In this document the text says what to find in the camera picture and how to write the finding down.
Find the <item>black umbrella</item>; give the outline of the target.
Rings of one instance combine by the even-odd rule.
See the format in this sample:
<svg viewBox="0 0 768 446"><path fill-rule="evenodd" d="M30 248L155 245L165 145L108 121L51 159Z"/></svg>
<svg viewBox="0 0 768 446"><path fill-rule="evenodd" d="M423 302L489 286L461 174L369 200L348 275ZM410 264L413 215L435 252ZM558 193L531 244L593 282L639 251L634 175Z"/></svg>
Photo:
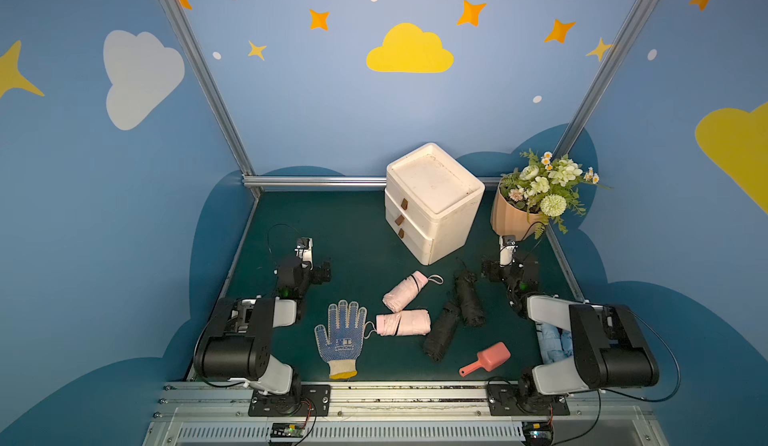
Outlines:
<svg viewBox="0 0 768 446"><path fill-rule="evenodd" d="M423 352L430 359L435 362L443 360L460 321L461 311L459 307L451 301L446 302L438 319L432 324L422 346Z"/></svg>
<svg viewBox="0 0 768 446"><path fill-rule="evenodd" d="M454 272L454 292L464 322L469 327L481 327L486 316L476 290L477 276L458 259L460 268Z"/></svg>

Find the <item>light blue umbrella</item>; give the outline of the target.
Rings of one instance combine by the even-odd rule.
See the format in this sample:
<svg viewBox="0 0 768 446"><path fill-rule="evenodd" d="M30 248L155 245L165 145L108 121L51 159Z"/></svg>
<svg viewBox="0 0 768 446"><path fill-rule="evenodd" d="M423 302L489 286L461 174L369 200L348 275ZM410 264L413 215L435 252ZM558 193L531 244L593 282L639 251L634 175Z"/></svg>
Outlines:
<svg viewBox="0 0 768 446"><path fill-rule="evenodd" d="M536 334L544 364L563 361L573 356L573 339L570 331L548 323L536 323Z"/></svg>

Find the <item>white three-drawer cabinet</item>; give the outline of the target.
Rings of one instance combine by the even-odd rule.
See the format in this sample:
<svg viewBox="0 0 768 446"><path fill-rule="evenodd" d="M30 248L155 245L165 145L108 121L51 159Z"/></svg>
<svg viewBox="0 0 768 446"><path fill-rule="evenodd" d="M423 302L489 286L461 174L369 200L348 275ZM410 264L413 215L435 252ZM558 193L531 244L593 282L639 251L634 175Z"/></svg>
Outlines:
<svg viewBox="0 0 768 446"><path fill-rule="evenodd" d="M417 261L429 266L464 246L485 185L434 143L390 163L385 217Z"/></svg>

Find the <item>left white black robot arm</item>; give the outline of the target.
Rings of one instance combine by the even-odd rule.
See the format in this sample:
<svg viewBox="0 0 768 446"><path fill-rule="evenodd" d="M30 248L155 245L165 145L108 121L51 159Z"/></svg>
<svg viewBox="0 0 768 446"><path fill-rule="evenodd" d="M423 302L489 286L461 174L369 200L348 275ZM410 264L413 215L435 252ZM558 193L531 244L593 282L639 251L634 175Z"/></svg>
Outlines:
<svg viewBox="0 0 768 446"><path fill-rule="evenodd" d="M330 262L316 266L291 257L277 268L273 295L218 300L194 348L196 377L216 388L244 386L265 396L298 397L298 373L272 354L274 331L299 323L309 287L331 277Z"/></svg>

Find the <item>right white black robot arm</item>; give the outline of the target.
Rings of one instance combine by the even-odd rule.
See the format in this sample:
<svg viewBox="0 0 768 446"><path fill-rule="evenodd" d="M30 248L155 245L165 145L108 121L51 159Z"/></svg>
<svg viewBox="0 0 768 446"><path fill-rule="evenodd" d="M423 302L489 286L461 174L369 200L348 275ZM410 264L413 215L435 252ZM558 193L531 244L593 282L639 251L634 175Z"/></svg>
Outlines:
<svg viewBox="0 0 768 446"><path fill-rule="evenodd" d="M519 316L568 333L573 353L525 370L518 382L522 399L553 399L606 388L640 388L659 381L659 367L633 312L624 305L592 305L543 294L538 264L511 253L485 261L482 273L501 283Z"/></svg>

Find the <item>pink folded umbrella upper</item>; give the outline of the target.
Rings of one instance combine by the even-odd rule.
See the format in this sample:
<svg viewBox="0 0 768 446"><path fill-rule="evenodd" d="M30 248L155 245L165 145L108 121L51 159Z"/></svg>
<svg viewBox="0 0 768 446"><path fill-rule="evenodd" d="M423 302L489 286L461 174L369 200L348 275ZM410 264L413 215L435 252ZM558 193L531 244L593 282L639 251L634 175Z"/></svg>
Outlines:
<svg viewBox="0 0 768 446"><path fill-rule="evenodd" d="M442 285L444 278L440 275L425 276L420 271L415 271L386 293L382 303L392 312L403 311L429 283Z"/></svg>

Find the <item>pink folded umbrella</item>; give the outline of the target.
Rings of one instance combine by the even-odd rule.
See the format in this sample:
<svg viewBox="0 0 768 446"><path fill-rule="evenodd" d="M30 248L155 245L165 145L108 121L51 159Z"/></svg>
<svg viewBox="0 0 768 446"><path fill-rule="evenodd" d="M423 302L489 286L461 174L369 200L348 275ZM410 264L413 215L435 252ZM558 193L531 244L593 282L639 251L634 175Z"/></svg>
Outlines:
<svg viewBox="0 0 768 446"><path fill-rule="evenodd" d="M382 337L426 336L431 332L431 318L427 310L403 310L377 315L372 326Z"/></svg>
<svg viewBox="0 0 768 446"><path fill-rule="evenodd" d="M382 303L392 312L403 311L429 283L442 285L444 278L440 275L425 276L420 271L415 271L386 293Z"/></svg>

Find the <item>pink folded umbrella lower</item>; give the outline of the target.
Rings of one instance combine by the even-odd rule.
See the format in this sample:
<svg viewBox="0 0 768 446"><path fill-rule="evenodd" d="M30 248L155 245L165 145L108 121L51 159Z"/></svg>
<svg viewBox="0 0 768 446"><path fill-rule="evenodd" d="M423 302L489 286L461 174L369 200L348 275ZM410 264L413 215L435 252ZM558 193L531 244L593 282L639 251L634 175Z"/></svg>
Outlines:
<svg viewBox="0 0 768 446"><path fill-rule="evenodd" d="M382 337L426 336L431 332L431 318L427 310L403 310L377 315L372 326Z"/></svg>

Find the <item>blue dotted work glove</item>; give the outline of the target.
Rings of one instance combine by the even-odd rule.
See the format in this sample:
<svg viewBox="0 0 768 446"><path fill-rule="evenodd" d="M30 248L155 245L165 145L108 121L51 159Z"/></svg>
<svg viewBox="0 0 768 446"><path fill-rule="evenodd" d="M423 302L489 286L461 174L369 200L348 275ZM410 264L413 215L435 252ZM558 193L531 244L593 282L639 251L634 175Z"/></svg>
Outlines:
<svg viewBox="0 0 768 446"><path fill-rule="evenodd" d="M319 355L329 367L330 380L357 375L356 361L364 343L367 309L358 302L340 300L327 309L327 323L314 328Z"/></svg>

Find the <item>pink plastic scoop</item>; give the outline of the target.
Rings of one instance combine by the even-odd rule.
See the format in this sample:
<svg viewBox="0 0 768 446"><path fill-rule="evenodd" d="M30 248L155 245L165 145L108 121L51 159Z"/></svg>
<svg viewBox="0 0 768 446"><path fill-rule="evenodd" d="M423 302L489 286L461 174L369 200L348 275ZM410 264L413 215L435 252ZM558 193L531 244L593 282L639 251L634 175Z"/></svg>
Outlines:
<svg viewBox="0 0 768 446"><path fill-rule="evenodd" d="M508 361L510 357L511 353L507 346L503 342L498 342L478 352L477 359L473 363L459 369L459 375L466 377L479 369L483 369L486 372L493 371Z"/></svg>

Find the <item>peach pot with flowers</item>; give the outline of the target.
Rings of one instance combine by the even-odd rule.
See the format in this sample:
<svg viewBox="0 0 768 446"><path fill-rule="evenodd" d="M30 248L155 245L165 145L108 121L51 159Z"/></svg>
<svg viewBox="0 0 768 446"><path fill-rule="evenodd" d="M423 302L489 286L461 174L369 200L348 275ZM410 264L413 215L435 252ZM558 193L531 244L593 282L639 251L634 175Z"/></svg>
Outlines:
<svg viewBox="0 0 768 446"><path fill-rule="evenodd" d="M598 186L598 172L567 155L539 155L527 150L521 157L527 165L503 175L497 186L490 217L492 230L499 237L511 236L517 241L530 236L539 239L551 226L567 233L565 215L586 214L580 188Z"/></svg>

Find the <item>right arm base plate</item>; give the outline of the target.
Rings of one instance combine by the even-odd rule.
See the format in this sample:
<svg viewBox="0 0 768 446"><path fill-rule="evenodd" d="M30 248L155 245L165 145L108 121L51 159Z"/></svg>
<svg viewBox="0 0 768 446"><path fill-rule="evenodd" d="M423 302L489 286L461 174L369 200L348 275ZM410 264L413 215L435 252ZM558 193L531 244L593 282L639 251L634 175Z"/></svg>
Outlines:
<svg viewBox="0 0 768 446"><path fill-rule="evenodd" d="M486 385L487 403L492 416L569 416L562 396L546 396L536 391L521 392L517 384L491 382Z"/></svg>

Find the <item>aluminium front rail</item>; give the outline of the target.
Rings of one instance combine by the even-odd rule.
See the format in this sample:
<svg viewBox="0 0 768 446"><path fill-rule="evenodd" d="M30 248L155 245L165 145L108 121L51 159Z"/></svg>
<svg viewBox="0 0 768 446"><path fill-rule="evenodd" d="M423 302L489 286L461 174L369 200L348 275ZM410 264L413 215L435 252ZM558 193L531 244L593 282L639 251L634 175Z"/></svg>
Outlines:
<svg viewBox="0 0 768 446"><path fill-rule="evenodd" d="M648 405L577 393L543 413L517 407L504 380L310 383L304 406L256 393L166 385L147 445L664 445ZM315 412L309 413L308 406Z"/></svg>

